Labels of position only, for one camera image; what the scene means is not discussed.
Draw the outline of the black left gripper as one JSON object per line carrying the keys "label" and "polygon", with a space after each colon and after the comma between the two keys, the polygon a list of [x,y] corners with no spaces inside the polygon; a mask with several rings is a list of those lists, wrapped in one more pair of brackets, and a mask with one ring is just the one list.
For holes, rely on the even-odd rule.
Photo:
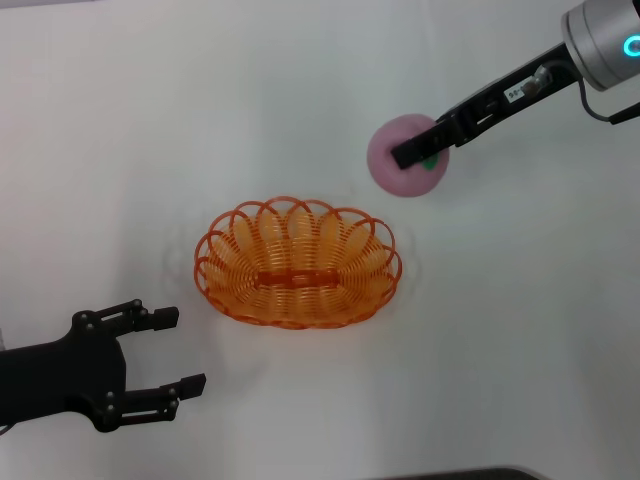
{"label": "black left gripper", "polygon": [[181,401],[203,394],[204,373],[157,388],[125,391],[117,337],[177,326],[175,306],[150,311],[135,299],[72,318],[62,338],[1,353],[1,425],[65,412],[86,416],[101,433],[119,425],[173,421]]}

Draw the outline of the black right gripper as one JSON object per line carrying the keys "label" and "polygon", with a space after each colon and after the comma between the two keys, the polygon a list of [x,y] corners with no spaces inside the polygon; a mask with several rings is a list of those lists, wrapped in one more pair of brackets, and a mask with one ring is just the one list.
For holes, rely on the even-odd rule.
{"label": "black right gripper", "polygon": [[[562,66],[549,67],[556,61],[574,66],[564,43],[483,87],[445,112],[434,126],[393,147],[391,155],[397,166],[406,170],[452,146],[462,146],[498,123],[574,84],[577,74]],[[531,82],[542,66],[548,69],[547,79],[536,93],[524,94],[521,87]]]}

